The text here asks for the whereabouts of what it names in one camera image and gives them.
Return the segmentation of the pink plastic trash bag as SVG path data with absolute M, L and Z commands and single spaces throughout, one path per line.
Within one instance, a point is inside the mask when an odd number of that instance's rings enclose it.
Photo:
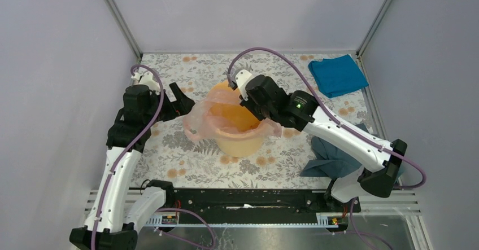
M 213 139 L 213 129 L 207 122 L 207 112 L 211 107 L 210 101 L 206 97 L 197 102 L 193 109 L 183 118 L 183 127 L 186 136 L 192 141 L 199 141 L 203 139 Z M 272 120 L 265 119 L 263 122 L 269 125 L 269 133 L 267 136 L 280 137 L 282 135 L 281 126 Z

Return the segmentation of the yellow trash bin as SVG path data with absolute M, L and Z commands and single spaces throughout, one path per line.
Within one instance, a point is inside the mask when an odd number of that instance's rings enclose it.
M 211 103 L 207 122 L 219 148 L 231 157 L 253 155 L 269 133 L 269 125 L 260 122 L 238 103 L 240 95 L 227 81 L 216 84 L 207 94 Z

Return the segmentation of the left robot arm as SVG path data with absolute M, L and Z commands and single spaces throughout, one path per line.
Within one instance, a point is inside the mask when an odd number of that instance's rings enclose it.
M 123 107 L 107 133 L 106 164 L 97 197 L 83 227 L 72 229 L 69 236 L 78 249 L 135 249 L 138 233 L 153 213 L 175 205 L 172 183 L 152 180 L 129 212 L 124 210 L 130 179 L 152 125 L 186 115 L 194 106 L 176 83 L 169 88 L 176 98 L 173 102 L 147 85 L 126 88 Z

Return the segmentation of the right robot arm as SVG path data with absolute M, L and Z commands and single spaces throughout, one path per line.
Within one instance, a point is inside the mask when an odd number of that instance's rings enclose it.
M 395 187 L 401 160 L 387 153 L 406 148 L 400 140 L 385 141 L 357 129 L 331 115 L 313 95 L 297 90 L 286 93 L 275 81 L 262 74 L 241 71 L 233 83 L 241 93 L 241 105 L 258 120 L 270 119 L 285 128 L 294 128 L 323 139 L 352 156 L 361 167 L 342 178 L 333 179 L 324 196 L 327 209 L 337 212 L 357 196 L 388 198 Z

